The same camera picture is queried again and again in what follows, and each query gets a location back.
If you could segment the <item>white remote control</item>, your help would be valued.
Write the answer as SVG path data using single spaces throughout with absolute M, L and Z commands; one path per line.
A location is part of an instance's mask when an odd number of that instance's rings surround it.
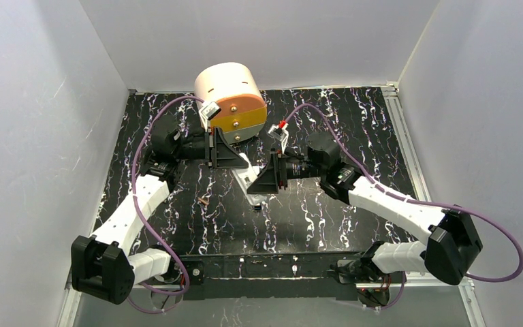
M 255 179 L 257 178 L 257 175 L 259 174 L 260 167 L 259 166 L 253 166 L 247 157 L 245 153 L 239 153 L 239 156 L 241 156 L 247 164 L 246 168 L 232 168 L 232 174 L 234 178 L 237 180 L 237 183 L 243 192 L 245 196 L 250 197 L 260 197 L 260 196 L 267 196 L 266 193 L 261 194 L 252 194 L 248 192 L 248 188 L 253 184 Z

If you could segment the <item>small brown battery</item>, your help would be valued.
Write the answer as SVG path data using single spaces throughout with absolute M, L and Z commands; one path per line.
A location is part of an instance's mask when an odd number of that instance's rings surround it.
M 203 204 L 204 206 L 208 206 L 210 204 L 210 202 L 207 200 L 207 199 L 204 199 L 204 198 L 198 198 L 197 199 L 201 204 Z

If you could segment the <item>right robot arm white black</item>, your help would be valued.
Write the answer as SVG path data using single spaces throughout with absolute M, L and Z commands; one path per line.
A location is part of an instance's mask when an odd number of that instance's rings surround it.
M 360 257 L 332 264 L 328 274 L 342 284 L 417 272 L 458 285 L 483 248 L 470 215 L 415 204 L 402 194 L 390 196 L 385 185 L 370 182 L 358 167 L 343 161 L 340 145 L 327 133 L 311 135 L 304 155 L 272 149 L 263 168 L 249 166 L 235 176 L 253 206 L 286 189 L 290 180 L 318 178 L 331 198 L 374 213 L 415 237 L 409 243 L 377 241 Z

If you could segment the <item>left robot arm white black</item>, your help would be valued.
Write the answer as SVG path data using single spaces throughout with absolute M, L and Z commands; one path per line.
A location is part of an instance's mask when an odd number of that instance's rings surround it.
M 209 168 L 248 168 L 246 158 L 230 146 L 220 127 L 198 127 L 184 134 L 177 121 L 162 116 L 150 130 L 149 147 L 132 190 L 110 218 L 90 236 L 71 246 L 72 287 L 113 304 L 121 304 L 133 286 L 178 266 L 186 268 L 164 242 L 132 255 L 133 242 L 148 220 L 174 190 L 183 160 L 205 161 Z

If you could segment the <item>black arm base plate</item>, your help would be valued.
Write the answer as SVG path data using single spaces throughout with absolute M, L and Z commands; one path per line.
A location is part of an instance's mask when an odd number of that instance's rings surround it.
M 352 251 L 184 255 L 190 288 L 185 300 L 222 298 L 333 298 L 357 300 L 373 290 L 375 301 L 386 303 L 390 291 L 404 279 L 390 277 L 371 281 L 365 276 L 335 276 L 332 265 L 344 266 L 358 258 Z

